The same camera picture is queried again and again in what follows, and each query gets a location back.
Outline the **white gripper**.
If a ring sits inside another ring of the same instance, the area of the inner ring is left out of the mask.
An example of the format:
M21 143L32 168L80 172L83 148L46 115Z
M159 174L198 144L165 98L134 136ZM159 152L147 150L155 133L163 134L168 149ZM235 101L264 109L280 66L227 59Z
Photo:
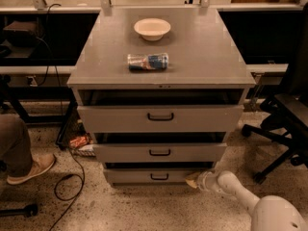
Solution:
M204 192L209 192L215 185L215 174L211 171L204 171L201 174L194 172L185 178L186 183L194 188L199 188Z

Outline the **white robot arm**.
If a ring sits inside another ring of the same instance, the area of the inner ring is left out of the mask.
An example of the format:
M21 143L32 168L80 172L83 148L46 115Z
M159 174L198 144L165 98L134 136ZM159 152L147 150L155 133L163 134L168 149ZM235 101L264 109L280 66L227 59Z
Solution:
M186 182L204 192L235 198L251 217L250 231L308 231L307 222L291 202L276 195L259 198L231 171L195 172L186 177Z

